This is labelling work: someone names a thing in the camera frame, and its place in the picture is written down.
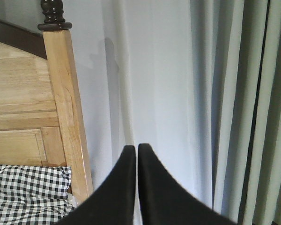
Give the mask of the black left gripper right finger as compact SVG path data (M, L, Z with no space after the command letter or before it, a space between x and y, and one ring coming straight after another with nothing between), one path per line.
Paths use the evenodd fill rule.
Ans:
M188 193L147 143L138 146L138 190L145 225L231 225Z

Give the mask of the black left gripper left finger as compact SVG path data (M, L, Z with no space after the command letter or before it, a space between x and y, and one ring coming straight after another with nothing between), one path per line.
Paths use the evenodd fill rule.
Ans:
M126 145L100 187L58 225L132 225L136 189L135 147Z

